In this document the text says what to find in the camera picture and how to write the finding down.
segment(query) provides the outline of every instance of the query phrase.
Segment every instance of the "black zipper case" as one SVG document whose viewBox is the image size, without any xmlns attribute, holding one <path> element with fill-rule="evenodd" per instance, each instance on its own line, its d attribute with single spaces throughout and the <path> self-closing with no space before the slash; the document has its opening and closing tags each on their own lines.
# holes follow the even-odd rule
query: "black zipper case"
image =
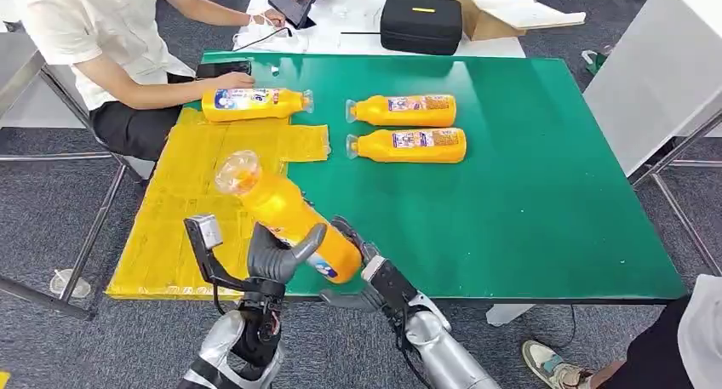
<svg viewBox="0 0 722 389">
<path fill-rule="evenodd" d="M 461 4 L 456 0 L 386 0 L 381 45 L 421 54 L 456 52 L 461 41 Z"/>
</svg>

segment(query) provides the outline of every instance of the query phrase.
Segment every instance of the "green tabletop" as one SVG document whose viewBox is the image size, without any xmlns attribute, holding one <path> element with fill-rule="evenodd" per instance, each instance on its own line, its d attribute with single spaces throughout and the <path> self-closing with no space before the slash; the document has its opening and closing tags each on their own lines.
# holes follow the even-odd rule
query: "green tabletop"
<svg viewBox="0 0 722 389">
<path fill-rule="evenodd" d="M 432 297 L 672 299 L 685 292 L 562 60 L 320 54 L 250 58 L 258 87 L 313 90 L 332 152 L 289 177 L 327 218 L 343 215 Z M 273 76 L 271 66 L 280 73 Z M 452 94 L 467 134 L 458 164 L 346 156 L 346 99 Z M 302 267 L 289 293 L 328 288 Z M 338 286 L 360 289 L 362 280 Z"/>
</svg>

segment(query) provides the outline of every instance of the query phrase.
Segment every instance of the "black cable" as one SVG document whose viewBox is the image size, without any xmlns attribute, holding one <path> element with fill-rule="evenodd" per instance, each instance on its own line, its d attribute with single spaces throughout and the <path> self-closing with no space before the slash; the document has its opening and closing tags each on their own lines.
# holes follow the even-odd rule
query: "black cable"
<svg viewBox="0 0 722 389">
<path fill-rule="evenodd" d="M 524 321 L 524 326 L 525 326 L 526 329 L 529 331 L 529 334 L 531 335 L 531 339 L 539 342 L 540 344 L 542 344 L 542 345 L 544 345 L 544 346 L 548 346 L 548 347 L 550 347 L 550 348 L 552 348 L 552 349 L 563 349 L 563 348 L 566 348 L 567 346 L 569 346 L 569 344 L 571 344 L 571 342 L 574 340 L 574 337 L 576 336 L 576 312 L 574 311 L 574 304 L 569 304 L 569 308 L 571 309 L 571 325 L 572 325 L 572 327 L 571 327 L 571 337 L 570 337 L 564 344 L 562 344 L 562 345 L 549 345 L 549 344 L 546 343 L 545 341 L 540 340 L 540 339 L 536 336 L 536 334 L 534 334 L 533 332 L 531 332 L 531 328 L 529 328 L 529 324 L 526 322 L 526 317 L 525 317 L 525 316 L 522 316 L 522 320 Z"/>
<path fill-rule="evenodd" d="M 270 38 L 270 37 L 272 37 L 272 36 L 275 36 L 275 35 L 278 34 L 280 31 L 283 31 L 283 30 L 286 30 L 286 31 L 289 33 L 289 37 L 293 36 L 293 33 L 291 32 L 291 29 L 289 29 L 289 28 L 286 26 L 286 27 L 283 27 L 283 28 L 280 28 L 280 29 L 274 31 L 273 33 L 269 34 L 268 36 L 265 36 L 264 38 L 259 38 L 258 40 L 254 41 L 254 42 L 251 42 L 251 43 L 248 43 L 248 44 L 246 44 L 245 46 L 239 47 L 239 48 L 237 48 L 237 49 L 233 49 L 233 51 L 243 50 L 243 49 L 245 49 L 245 48 L 247 48 L 247 47 L 249 47 L 249 46 L 252 46 L 252 45 L 254 45 L 254 44 L 256 44 L 256 43 L 260 43 L 260 42 L 262 42 L 262 41 L 264 41 L 264 40 L 266 40 L 266 39 L 268 39 L 268 38 Z"/>
<path fill-rule="evenodd" d="M 226 314 L 226 312 L 223 311 L 221 302 L 218 300 L 218 284 L 216 284 L 216 283 L 213 283 L 213 305 L 215 306 L 215 309 L 221 313 L 221 315 Z"/>
<path fill-rule="evenodd" d="M 411 372 L 414 373 L 414 376 L 416 376 L 416 379 L 419 380 L 419 382 L 422 383 L 423 386 L 425 386 L 428 389 L 433 389 L 432 386 L 428 383 L 426 378 L 421 374 L 419 369 L 416 368 L 416 366 L 411 362 L 411 358 L 409 358 L 409 352 L 414 349 L 414 347 L 411 345 L 409 340 L 406 339 L 406 335 L 404 331 L 406 330 L 406 319 L 408 317 L 408 313 L 406 311 L 406 308 L 403 309 L 402 312 L 402 318 L 401 318 L 401 324 L 394 329 L 394 334 L 396 335 L 396 349 L 401 351 L 401 354 L 404 356 L 404 361 L 406 361 L 406 365 L 409 366 L 409 369 L 411 369 Z"/>
</svg>

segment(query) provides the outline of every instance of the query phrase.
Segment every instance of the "robotic arm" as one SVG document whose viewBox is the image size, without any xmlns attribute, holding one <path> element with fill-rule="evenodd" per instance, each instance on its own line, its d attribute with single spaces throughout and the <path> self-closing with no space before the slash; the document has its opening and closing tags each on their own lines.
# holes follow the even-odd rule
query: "robotic arm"
<svg viewBox="0 0 722 389">
<path fill-rule="evenodd" d="M 397 348 L 416 376 L 436 389 L 500 389 L 476 360 L 450 334 L 444 314 L 417 290 L 393 263 L 382 257 L 373 243 L 365 242 L 346 220 L 336 217 L 331 224 L 351 240 L 364 258 L 361 276 L 367 282 L 357 295 L 337 295 L 329 290 L 321 298 L 332 306 L 372 312 L 381 309 L 397 336 Z M 230 276 L 214 257 L 221 244 L 221 232 L 213 215 L 185 220 L 188 237 L 203 279 L 217 288 L 244 292 L 238 308 L 225 313 L 203 341 L 198 357 L 186 372 L 179 389 L 266 389 L 284 360 L 280 343 L 281 304 L 285 284 L 321 244 L 325 225 L 316 225 L 306 238 L 289 248 L 265 227 L 256 225 L 249 246 L 249 278 Z M 417 352 L 430 382 L 414 368 L 409 352 Z M 246 362 L 235 370 L 227 359 L 234 354 Z"/>
<path fill-rule="evenodd" d="M 375 311 L 386 315 L 397 336 L 397 348 L 427 387 L 436 389 L 501 389 L 484 368 L 451 336 L 444 314 L 416 289 L 393 263 L 382 257 L 373 243 L 365 242 L 341 217 L 331 224 L 356 244 L 364 257 L 361 277 L 368 283 L 358 295 L 336 295 L 329 290 L 321 298 L 332 306 Z M 418 373 L 408 352 L 416 351 L 430 382 Z"/>
<path fill-rule="evenodd" d="M 265 227 L 256 224 L 249 247 L 249 277 L 229 275 L 215 258 L 213 248 L 222 243 L 221 229 L 213 215 L 185 219 L 203 279 L 213 284 L 214 303 L 223 316 L 206 336 L 179 389 L 267 389 L 284 360 L 281 340 L 281 308 L 285 284 L 324 240 L 326 226 L 314 226 L 306 238 L 289 248 Z M 225 312 L 218 301 L 218 287 L 244 292 L 238 308 Z M 245 361 L 231 368 L 233 354 Z"/>
</svg>

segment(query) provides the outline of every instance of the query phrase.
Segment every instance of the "yellow bottle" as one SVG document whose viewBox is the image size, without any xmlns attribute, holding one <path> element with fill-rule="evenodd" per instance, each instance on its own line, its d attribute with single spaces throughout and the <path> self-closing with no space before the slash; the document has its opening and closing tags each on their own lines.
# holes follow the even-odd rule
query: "yellow bottle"
<svg viewBox="0 0 722 389">
<path fill-rule="evenodd" d="M 456 118 L 453 95 L 411 95 L 408 97 L 373 97 L 360 102 L 346 101 L 346 120 L 365 121 L 371 125 L 402 127 L 450 127 Z"/>
<path fill-rule="evenodd" d="M 345 283 L 361 267 L 361 253 L 303 199 L 292 181 L 262 172 L 253 151 L 233 153 L 218 171 L 219 190 L 231 193 L 253 217 L 278 239 L 295 246 L 317 223 L 326 224 L 326 236 L 307 263 L 332 283 Z"/>
<path fill-rule="evenodd" d="M 377 162 L 457 163 L 467 153 L 467 137 L 458 128 L 379 129 L 366 136 L 346 137 L 348 157 Z"/>
<path fill-rule="evenodd" d="M 217 89 L 201 101 L 209 121 L 225 123 L 240 119 L 287 118 L 294 112 L 313 112 L 311 90 L 297 93 L 288 89 Z"/>
</svg>

